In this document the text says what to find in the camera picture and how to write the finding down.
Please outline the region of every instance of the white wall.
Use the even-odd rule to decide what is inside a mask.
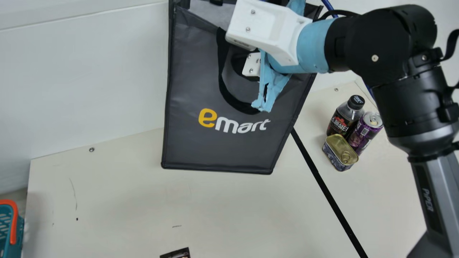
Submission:
[[[162,127],[168,34],[158,1],[0,0],[0,193],[27,185],[31,158]],[[459,28],[457,0],[330,1],[358,13],[422,5],[443,49]],[[449,84],[458,64],[459,55],[443,64]],[[319,75],[313,90],[355,78]]]

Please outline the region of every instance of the blue cable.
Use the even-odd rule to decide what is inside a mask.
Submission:
[[[322,3],[325,5],[325,7],[327,7],[327,10],[331,11],[331,10],[334,10],[333,9],[333,6],[331,6],[331,3],[328,1],[328,0],[322,0]],[[331,15],[333,18],[338,18],[338,15],[337,14],[333,14]]]

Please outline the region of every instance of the black bottle cap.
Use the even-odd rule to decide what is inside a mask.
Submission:
[[[352,95],[347,101],[347,105],[353,110],[362,109],[365,105],[365,99],[359,95]]]

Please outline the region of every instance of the orange basket handle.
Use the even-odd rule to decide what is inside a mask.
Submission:
[[[10,229],[10,244],[15,245],[16,244],[16,227],[17,227],[17,205],[14,201],[12,200],[0,200],[0,205],[9,205],[13,208],[13,218],[11,219],[11,229]]]

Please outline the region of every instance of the white table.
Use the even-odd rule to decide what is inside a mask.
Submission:
[[[311,93],[295,128],[367,254],[403,257],[425,230],[405,155],[381,132],[340,173],[320,149],[354,92]],[[163,170],[161,151],[157,129],[34,159],[23,257],[358,257],[291,137],[269,176]]]

